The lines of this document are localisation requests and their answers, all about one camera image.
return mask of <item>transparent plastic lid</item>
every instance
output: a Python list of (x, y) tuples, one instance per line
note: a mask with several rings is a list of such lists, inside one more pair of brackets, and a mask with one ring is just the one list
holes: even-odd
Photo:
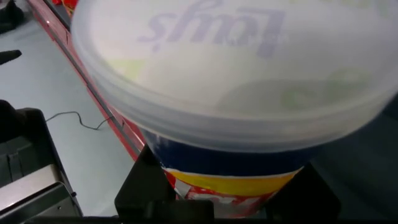
[[(357, 129), (394, 95), (397, 11), (394, 0), (90, 0), (72, 34), (105, 98), (143, 128), (286, 150)], [(367, 121), (314, 128), (354, 111)]]

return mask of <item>yellow stripe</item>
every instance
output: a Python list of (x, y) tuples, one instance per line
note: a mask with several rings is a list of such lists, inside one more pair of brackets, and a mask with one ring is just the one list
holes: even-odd
[(168, 172), (187, 184), (208, 190), (214, 190), (221, 194), (259, 196), (280, 190), (298, 171), (277, 177), (256, 178), (223, 178), (217, 176), (209, 177), (197, 174), (185, 174), (179, 171)]

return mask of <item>lay's container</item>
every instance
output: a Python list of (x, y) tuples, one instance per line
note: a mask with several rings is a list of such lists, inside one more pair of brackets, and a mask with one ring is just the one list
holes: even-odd
[(398, 90), (395, 0), (80, 1), (73, 44), (170, 183), (245, 217)]

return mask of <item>black cable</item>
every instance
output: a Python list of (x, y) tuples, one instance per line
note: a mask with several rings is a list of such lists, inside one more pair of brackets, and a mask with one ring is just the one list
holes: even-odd
[(51, 121), (52, 119), (56, 118), (57, 116), (60, 116), (60, 115), (63, 115), (63, 114), (77, 114), (77, 116), (79, 117), (79, 123), (80, 123), (80, 125), (82, 125), (82, 126), (85, 127), (85, 128), (94, 130), (94, 131), (99, 130), (100, 127), (101, 127), (105, 122), (107, 122), (108, 120), (110, 120), (111, 118), (113, 118), (113, 116), (110, 116), (110, 117), (108, 117), (107, 119), (103, 120), (96, 128), (93, 128), (93, 127), (90, 127), (90, 126), (87, 126), (87, 125), (83, 124), (83, 122), (81, 121), (81, 116), (80, 116), (80, 113), (79, 113), (79, 112), (77, 112), (77, 111), (68, 111), (68, 112), (57, 113), (57, 114), (53, 115), (51, 118), (46, 119), (45, 122), (49, 122), (49, 121)]

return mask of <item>black holder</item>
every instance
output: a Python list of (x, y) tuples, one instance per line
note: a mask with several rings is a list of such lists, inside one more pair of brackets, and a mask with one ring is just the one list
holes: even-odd
[(44, 218), (27, 223), (280, 223), (292, 221), (337, 221), (340, 201), (315, 169), (304, 167), (264, 206), (266, 219), (216, 219), (213, 203), (176, 200), (176, 193), (146, 146), (115, 198), (118, 217)]

